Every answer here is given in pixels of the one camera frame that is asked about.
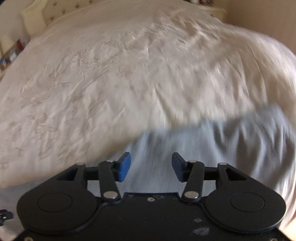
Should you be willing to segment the cream floral bedspread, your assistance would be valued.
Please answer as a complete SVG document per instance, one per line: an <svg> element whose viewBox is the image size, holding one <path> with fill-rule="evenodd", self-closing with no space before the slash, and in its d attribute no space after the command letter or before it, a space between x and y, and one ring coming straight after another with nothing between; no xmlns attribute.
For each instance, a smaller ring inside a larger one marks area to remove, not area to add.
<svg viewBox="0 0 296 241"><path fill-rule="evenodd" d="M34 37L1 81L1 188L89 163L151 128L276 102L295 54L184 1L101 1Z"/></svg>

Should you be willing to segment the grey speckled pants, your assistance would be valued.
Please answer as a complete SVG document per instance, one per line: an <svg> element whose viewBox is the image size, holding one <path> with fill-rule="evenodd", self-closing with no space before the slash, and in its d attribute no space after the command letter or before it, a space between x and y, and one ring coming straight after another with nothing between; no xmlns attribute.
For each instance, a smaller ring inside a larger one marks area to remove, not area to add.
<svg viewBox="0 0 296 241"><path fill-rule="evenodd" d="M287 210L286 230L295 220L295 102L271 102L214 112L203 118L157 105L91 102L83 121L89 141L88 166L129 152L132 165L120 193L181 192L171 167L178 152L185 160L215 167L227 162L279 193Z"/></svg>

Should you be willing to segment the tufted cream headboard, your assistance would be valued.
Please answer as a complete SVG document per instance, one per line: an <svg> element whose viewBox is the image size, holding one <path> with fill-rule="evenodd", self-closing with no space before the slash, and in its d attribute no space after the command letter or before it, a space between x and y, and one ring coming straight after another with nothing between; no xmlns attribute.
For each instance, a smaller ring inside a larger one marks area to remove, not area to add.
<svg viewBox="0 0 296 241"><path fill-rule="evenodd" d="M78 9L98 3L97 0L37 0L21 11L27 34L32 37L52 21Z"/></svg>

